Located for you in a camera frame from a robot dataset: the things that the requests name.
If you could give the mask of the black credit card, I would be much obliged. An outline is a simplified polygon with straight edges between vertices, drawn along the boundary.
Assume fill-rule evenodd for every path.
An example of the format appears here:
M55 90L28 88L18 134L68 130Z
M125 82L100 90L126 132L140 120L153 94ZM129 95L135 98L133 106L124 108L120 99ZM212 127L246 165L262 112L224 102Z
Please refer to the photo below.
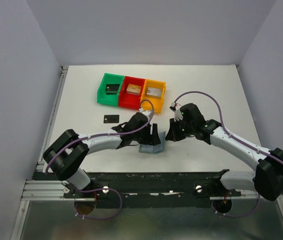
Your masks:
M104 124L117 124L120 122L119 114L107 114L103 116Z

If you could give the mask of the sage green card holder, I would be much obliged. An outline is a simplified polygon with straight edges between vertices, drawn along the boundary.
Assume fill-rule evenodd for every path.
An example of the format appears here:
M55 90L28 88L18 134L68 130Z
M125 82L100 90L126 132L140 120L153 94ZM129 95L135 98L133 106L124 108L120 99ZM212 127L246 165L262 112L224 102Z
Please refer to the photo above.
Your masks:
M140 144L139 152L144 153L144 154L158 154L162 152L165 148L165 135L166 135L165 131L160 132L158 134L159 139L160 139L160 144L157 144L157 145Z

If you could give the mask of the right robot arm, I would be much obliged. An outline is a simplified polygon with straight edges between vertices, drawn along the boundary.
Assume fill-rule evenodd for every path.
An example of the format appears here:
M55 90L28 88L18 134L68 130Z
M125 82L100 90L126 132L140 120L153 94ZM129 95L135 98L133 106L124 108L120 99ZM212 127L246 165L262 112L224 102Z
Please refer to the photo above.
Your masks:
M259 193L264 199L274 201L283 194L283 150L255 145L232 134L214 119L205 120L197 105L181 106L172 103L174 117L169 120L166 141L178 142L195 137L218 147L243 161L251 171L227 170L220 182L227 190L246 190Z

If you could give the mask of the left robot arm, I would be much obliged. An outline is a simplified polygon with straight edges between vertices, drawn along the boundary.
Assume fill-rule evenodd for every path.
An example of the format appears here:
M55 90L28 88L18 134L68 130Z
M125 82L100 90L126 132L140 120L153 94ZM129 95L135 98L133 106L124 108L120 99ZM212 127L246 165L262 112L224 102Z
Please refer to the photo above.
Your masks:
M43 153L42 158L47 163L45 172L51 170L59 181L67 181L76 189L84 190L92 182L80 168L87 155L128 147L132 142L142 145L160 143L159 137L150 133L153 116L153 111L140 109L129 121L93 135L80 135L73 129L66 130Z

